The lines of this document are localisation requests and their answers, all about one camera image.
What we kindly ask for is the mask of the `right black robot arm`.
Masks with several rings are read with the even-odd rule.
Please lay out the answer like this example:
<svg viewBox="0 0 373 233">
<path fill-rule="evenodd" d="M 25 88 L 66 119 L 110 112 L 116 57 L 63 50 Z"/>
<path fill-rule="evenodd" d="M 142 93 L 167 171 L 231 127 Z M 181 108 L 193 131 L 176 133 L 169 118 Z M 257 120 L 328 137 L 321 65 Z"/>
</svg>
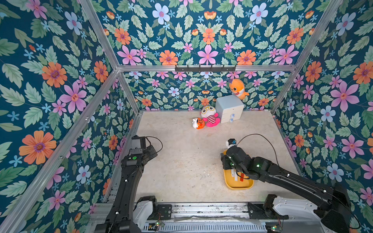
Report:
<svg viewBox="0 0 373 233">
<path fill-rule="evenodd" d="M 251 180 L 268 182 L 291 191 L 317 206 L 313 212 L 321 223 L 336 233 L 348 233 L 354 217 L 345 187 L 330 187 L 289 172 L 272 161 L 247 155 L 242 148 L 232 146 L 220 155 L 224 170 L 234 169 Z"/>
</svg>

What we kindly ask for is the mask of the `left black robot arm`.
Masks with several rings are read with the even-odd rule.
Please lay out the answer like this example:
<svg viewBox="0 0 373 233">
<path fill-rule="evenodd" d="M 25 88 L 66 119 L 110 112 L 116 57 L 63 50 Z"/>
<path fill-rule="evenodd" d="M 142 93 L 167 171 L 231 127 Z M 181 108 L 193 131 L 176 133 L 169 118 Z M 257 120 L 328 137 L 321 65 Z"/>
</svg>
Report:
<svg viewBox="0 0 373 233">
<path fill-rule="evenodd" d="M 132 137 L 129 154 L 121 161 L 121 177 L 113 206 L 104 223 L 96 226 L 96 233 L 141 233 L 147 219 L 157 209 L 155 196 L 135 202 L 136 192 L 145 165 L 157 156 L 145 136 Z"/>
</svg>

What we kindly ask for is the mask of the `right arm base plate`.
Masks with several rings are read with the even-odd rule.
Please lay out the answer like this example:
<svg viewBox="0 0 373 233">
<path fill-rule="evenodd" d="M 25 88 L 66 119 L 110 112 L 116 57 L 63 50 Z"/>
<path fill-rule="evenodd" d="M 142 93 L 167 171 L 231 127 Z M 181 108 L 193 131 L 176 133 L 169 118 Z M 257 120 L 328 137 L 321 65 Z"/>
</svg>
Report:
<svg viewBox="0 0 373 233">
<path fill-rule="evenodd" d="M 277 213 L 274 211 L 273 206 L 273 201 L 247 203 L 250 219 L 277 219 Z"/>
</svg>

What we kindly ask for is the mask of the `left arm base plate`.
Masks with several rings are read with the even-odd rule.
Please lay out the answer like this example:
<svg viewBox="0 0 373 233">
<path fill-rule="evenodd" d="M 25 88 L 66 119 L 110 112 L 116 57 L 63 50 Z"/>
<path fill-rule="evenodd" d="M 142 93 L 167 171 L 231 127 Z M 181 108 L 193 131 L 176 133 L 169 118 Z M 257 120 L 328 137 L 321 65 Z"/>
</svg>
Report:
<svg viewBox="0 0 373 233">
<path fill-rule="evenodd" d="M 172 218 L 173 206 L 171 204 L 159 204 L 156 207 L 156 220 L 170 220 Z"/>
</svg>

